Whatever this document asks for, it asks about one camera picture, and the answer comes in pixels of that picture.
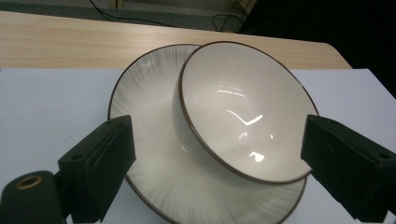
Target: brown rim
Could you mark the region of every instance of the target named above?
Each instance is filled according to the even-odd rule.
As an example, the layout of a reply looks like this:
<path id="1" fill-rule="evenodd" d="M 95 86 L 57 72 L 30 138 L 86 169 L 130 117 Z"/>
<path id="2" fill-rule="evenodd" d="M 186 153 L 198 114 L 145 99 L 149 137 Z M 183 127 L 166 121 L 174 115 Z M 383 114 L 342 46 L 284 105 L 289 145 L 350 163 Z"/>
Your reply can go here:
<path id="1" fill-rule="evenodd" d="M 159 49 L 166 49 L 166 48 L 171 48 L 171 47 L 177 47 L 177 46 L 196 46 L 196 47 L 198 47 L 198 45 L 193 45 L 193 44 L 178 44 L 178 45 L 163 46 L 163 47 L 161 47 L 161 48 L 153 49 L 153 50 L 151 50 L 151 51 L 149 51 L 149 52 L 143 54 L 142 56 L 140 56 L 140 57 L 138 57 L 136 60 L 134 60 L 130 65 L 128 65 L 128 67 L 127 67 L 126 69 L 124 69 L 124 71 L 123 71 L 122 74 L 120 75 L 120 78 L 117 80 L 117 82 L 116 82 L 116 84 L 115 84 L 115 86 L 114 86 L 113 91 L 111 92 L 111 96 L 110 96 L 110 100 L 109 100 L 109 105 L 108 105 L 108 110 L 107 110 L 107 120 L 110 119 L 110 111 L 111 111 L 111 105 L 112 105 L 114 93 L 115 93 L 115 91 L 116 91 L 116 89 L 117 89 L 117 87 L 118 87 L 118 85 L 119 85 L 121 79 L 123 78 L 123 76 L 125 75 L 125 73 L 130 69 L 130 67 L 131 67 L 132 65 L 134 65 L 137 61 L 139 61 L 141 58 L 145 57 L 146 55 L 148 55 L 148 54 L 150 54 L 150 53 L 152 53 L 152 52 L 154 52 L 154 51 L 156 51 L 156 50 L 159 50 Z M 302 199 L 303 194 L 304 194 L 304 192 L 305 192 L 305 187 L 306 187 L 307 178 L 306 178 L 306 176 L 303 176 L 302 178 L 299 178 L 299 179 L 295 180 L 295 181 L 298 181 L 298 180 L 301 180 L 301 179 L 303 179 L 303 178 L 304 178 L 304 185 L 303 185 L 303 187 L 302 187 L 302 189 L 301 189 L 301 192 L 300 192 L 300 195 L 299 195 L 298 199 L 295 201 L 293 207 L 289 210 L 289 212 L 288 212 L 285 216 L 283 216 L 277 223 L 282 223 L 283 221 L 285 221 L 286 218 L 288 218 L 288 217 L 292 214 L 292 212 L 295 210 L 295 208 L 297 207 L 297 205 L 300 203 L 300 200 Z M 152 211 L 154 211 L 156 214 L 158 214 L 160 217 L 163 217 L 165 220 L 169 221 L 170 223 L 178 224 L 178 222 L 176 222 L 175 220 L 173 220 L 172 218 L 170 218 L 170 217 L 169 217 L 168 215 L 166 215 L 163 211 L 161 211 L 161 210 L 158 209 L 154 204 L 152 204 L 152 203 L 140 192 L 140 190 L 136 187 L 136 185 L 134 184 L 134 182 L 131 180 L 131 178 L 130 178 L 128 175 L 125 176 L 125 180 L 126 180 L 126 181 L 128 182 L 128 184 L 131 186 L 132 190 L 138 195 L 138 197 L 139 197 L 139 198 L 140 198 L 140 199 L 141 199 Z M 271 183 L 271 182 L 268 182 L 268 183 L 265 183 L 265 184 L 279 185 L 278 183 Z"/>
<path id="2" fill-rule="evenodd" d="M 306 95 L 308 96 L 309 100 L 311 101 L 312 105 L 315 108 L 315 111 L 317 112 L 317 114 L 319 115 L 319 112 L 317 110 L 317 107 L 315 106 L 314 101 L 312 100 L 311 96 L 309 95 L 308 91 L 305 89 L 305 87 L 303 86 L 303 84 L 300 82 L 300 80 L 283 64 L 280 63 L 278 60 L 276 60 L 274 57 L 272 57 L 271 55 L 263 52 L 262 50 L 253 48 L 249 45 L 246 44 L 242 44 L 242 43 L 238 43 L 238 42 L 233 42 L 233 41 L 217 41 L 217 42 L 212 42 L 212 43 L 208 43 L 205 45 L 202 45 L 201 47 L 199 47 L 198 49 L 196 49 L 195 51 L 192 52 L 192 54 L 190 54 L 190 56 L 186 59 L 186 61 L 183 63 L 183 66 L 181 67 L 180 70 L 180 74 L 179 74 L 179 79 L 178 79 L 178 96 L 179 96 L 179 101 L 180 101 L 180 105 L 181 105 L 181 110 L 183 111 L 183 115 L 185 120 L 187 121 L 188 125 L 190 126 L 192 132 L 194 133 L 195 137 L 198 139 L 198 141 L 201 143 L 201 145 L 204 147 L 204 149 L 213 157 L 216 159 L 216 161 L 218 161 L 220 164 L 222 164 L 224 167 L 226 167 L 227 169 L 233 171 L 234 173 L 241 175 L 244 178 L 250 179 L 252 181 L 256 181 L 256 182 L 262 182 L 262 183 L 269 183 L 269 184 L 287 184 L 287 183 L 292 183 L 294 181 L 300 180 L 306 176 L 308 176 L 311 173 L 311 169 L 308 170 L 308 172 L 293 178 L 291 180 L 288 181 L 269 181 L 269 180 L 264 180 L 264 179 L 258 179 L 258 178 L 254 178 L 250 175 L 247 175 L 245 173 L 242 173 L 241 171 L 237 170 L 236 168 L 232 167 L 227 161 L 223 160 L 212 148 L 210 148 L 210 146 L 205 142 L 204 138 L 198 133 L 198 131 L 195 129 L 192 120 L 190 119 L 189 116 L 189 112 L 187 111 L 187 107 L 185 105 L 184 102 L 184 96 L 183 96 L 183 77 L 184 77 L 184 70 L 189 62 L 189 60 L 191 59 L 191 57 L 198 52 L 200 49 L 203 49 L 207 46 L 210 45 L 214 45 L 214 44 L 221 44 L 221 43 L 228 43 L 228 44 L 236 44 L 236 45 L 242 45 L 245 47 L 248 47 L 250 49 L 255 49 L 258 52 L 270 57 L 271 59 L 273 59 L 276 63 L 278 63 L 279 65 L 281 65 L 283 68 L 285 68 L 285 70 L 297 81 L 297 83 L 302 87 L 302 89 L 305 91 Z"/>

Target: tableware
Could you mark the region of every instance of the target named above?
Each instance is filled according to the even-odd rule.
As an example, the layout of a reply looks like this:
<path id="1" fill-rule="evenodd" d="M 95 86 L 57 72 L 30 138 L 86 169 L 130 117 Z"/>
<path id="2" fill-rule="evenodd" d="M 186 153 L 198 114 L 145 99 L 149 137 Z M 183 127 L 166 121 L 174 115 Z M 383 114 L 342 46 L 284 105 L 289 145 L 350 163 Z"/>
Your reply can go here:
<path id="1" fill-rule="evenodd" d="M 173 119 L 174 91 L 183 63 L 197 48 L 155 49 L 133 62 L 116 84 L 108 116 L 129 114 L 134 128 L 136 161 L 127 179 L 174 223 L 281 222 L 299 202 L 305 178 L 282 185 L 255 182 L 179 139 L 177 121 L 184 118 Z"/>
<path id="2" fill-rule="evenodd" d="M 271 56 L 234 42 L 201 46 L 183 65 L 178 95 L 193 133 L 226 167 L 276 183 L 310 172 L 300 152 L 306 116 L 318 112 Z"/>

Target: white tabletop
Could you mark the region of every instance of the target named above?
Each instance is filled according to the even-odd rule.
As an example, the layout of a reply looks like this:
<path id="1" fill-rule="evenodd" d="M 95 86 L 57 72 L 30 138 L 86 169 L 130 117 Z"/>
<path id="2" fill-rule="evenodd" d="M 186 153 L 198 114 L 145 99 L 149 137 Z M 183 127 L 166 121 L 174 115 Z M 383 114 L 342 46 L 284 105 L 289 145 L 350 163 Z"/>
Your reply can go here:
<path id="1" fill-rule="evenodd" d="M 57 160 L 106 121 L 120 69 L 0 70 L 0 190 Z M 335 119 L 396 152 L 396 101 L 366 69 L 292 70 L 322 117 Z M 393 224 L 388 213 L 384 223 Z M 312 176 L 285 223 L 359 223 Z M 167 223 L 124 181 L 104 223 Z"/>

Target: ceramic plate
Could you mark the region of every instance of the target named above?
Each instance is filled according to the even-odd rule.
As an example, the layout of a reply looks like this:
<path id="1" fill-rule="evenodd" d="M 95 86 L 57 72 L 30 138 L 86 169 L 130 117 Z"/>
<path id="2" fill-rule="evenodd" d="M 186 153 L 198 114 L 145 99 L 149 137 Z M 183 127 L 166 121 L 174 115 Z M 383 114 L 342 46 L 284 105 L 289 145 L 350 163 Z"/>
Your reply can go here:
<path id="1" fill-rule="evenodd" d="M 297 78 L 251 46 L 201 46 L 179 78 L 184 115 L 208 152 L 238 174 L 284 183 L 306 176 L 306 116 L 318 112 Z"/>
<path id="2" fill-rule="evenodd" d="M 294 209 L 305 178 L 254 182 L 178 139 L 172 101 L 180 69 L 197 46 L 155 49 L 121 75 L 108 116 L 131 115 L 136 161 L 127 178 L 157 213 L 175 223 L 278 223 Z"/>

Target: wooden table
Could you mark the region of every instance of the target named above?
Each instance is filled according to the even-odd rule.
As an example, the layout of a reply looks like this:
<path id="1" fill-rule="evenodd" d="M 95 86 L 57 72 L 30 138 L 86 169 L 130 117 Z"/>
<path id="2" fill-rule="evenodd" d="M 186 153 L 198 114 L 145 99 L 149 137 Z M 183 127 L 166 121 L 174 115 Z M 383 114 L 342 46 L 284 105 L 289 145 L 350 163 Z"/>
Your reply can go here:
<path id="1" fill-rule="evenodd" d="M 0 67 L 125 68 L 167 45 L 236 41 L 289 69 L 351 68 L 324 43 L 0 11 Z"/>

